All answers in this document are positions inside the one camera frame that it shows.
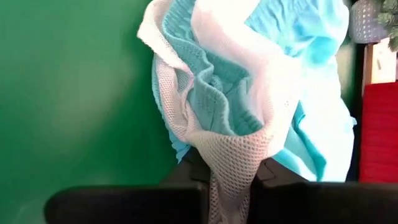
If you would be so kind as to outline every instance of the green backdrop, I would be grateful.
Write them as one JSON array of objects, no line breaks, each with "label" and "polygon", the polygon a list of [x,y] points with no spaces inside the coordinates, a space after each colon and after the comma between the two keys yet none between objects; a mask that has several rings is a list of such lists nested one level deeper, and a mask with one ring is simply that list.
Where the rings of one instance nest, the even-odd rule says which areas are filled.
[{"label": "green backdrop", "polygon": [[[175,165],[136,38],[148,2],[0,1],[0,223],[43,224],[60,189],[156,184]],[[345,43],[348,102],[353,56]]]}]

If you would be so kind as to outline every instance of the light blue fabric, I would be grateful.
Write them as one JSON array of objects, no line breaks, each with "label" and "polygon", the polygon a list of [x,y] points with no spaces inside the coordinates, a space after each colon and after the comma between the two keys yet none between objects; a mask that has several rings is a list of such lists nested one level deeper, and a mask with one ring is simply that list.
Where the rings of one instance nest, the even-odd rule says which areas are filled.
[{"label": "light blue fabric", "polygon": [[[194,2],[174,1],[162,24],[165,38],[195,74],[195,87],[188,96],[191,107],[204,129],[227,135],[253,133],[262,124],[246,104],[252,78],[195,43],[190,29]],[[348,9],[340,0],[262,0],[246,24],[305,65],[305,73],[297,74],[305,79],[303,97],[284,149],[274,159],[308,180],[344,181],[354,122],[340,98],[334,55],[346,34]],[[152,89],[162,111],[156,83],[152,70]],[[334,125],[325,128],[325,124]],[[171,132],[170,139],[180,160],[189,145]]]}]

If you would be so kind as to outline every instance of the white fabric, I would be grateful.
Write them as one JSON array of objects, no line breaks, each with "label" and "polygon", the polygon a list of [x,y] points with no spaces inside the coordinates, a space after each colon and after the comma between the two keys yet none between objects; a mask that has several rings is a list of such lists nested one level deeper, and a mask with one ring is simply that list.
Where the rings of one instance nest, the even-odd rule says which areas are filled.
[{"label": "white fabric", "polygon": [[[220,16],[217,3],[225,0],[197,0],[192,19],[195,37],[202,47],[254,76],[251,104],[253,113],[264,123],[262,129],[247,136],[203,130],[186,100],[194,76],[160,31],[171,1],[152,1],[138,32],[155,52],[164,116],[176,137],[195,146],[211,169],[209,223],[245,223],[249,187],[260,162],[283,148],[299,100],[300,63],[243,24],[256,6],[254,1],[233,0],[234,7],[224,8]],[[183,91],[178,90],[175,69],[187,74],[188,85]]]}]

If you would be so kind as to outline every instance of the red object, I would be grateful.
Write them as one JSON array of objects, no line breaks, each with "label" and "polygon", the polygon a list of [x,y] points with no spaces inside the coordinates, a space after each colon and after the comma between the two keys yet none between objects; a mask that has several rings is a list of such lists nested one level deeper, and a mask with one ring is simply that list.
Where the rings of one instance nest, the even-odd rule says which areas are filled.
[{"label": "red object", "polygon": [[359,181],[398,183],[398,83],[365,87],[361,139]]}]

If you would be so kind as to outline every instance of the gray object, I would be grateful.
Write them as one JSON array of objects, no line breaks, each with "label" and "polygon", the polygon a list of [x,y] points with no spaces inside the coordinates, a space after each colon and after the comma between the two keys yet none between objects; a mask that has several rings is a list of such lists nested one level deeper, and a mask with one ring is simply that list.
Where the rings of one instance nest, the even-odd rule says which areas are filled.
[{"label": "gray object", "polygon": [[357,1],[350,12],[349,35],[359,44],[380,42],[388,37],[388,31],[377,21],[382,4],[375,0]]}]

